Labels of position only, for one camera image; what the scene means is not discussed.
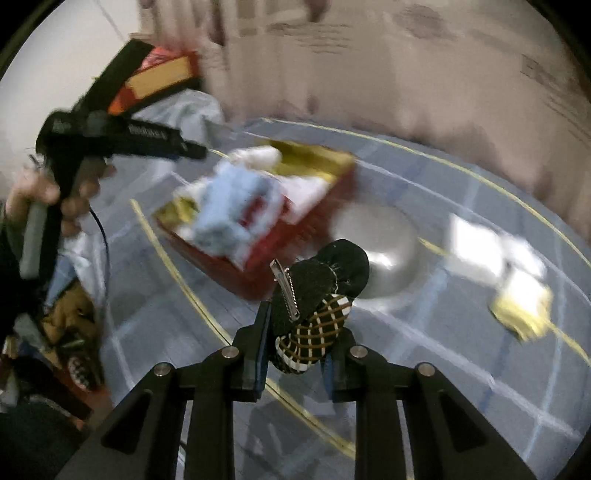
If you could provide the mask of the person's left hand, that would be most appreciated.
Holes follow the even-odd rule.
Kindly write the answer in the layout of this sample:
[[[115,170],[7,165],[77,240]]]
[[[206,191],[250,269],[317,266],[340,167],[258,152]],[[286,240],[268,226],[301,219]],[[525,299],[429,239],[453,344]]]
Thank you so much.
[[[23,229],[34,203],[48,206],[59,204],[63,215],[61,233],[65,237],[74,237],[81,232],[79,219],[89,213],[90,200],[100,192],[100,180],[112,177],[115,173],[113,165],[100,167],[98,175],[84,180],[77,193],[61,200],[60,188],[46,173],[26,168],[6,200],[5,222],[16,229]]]

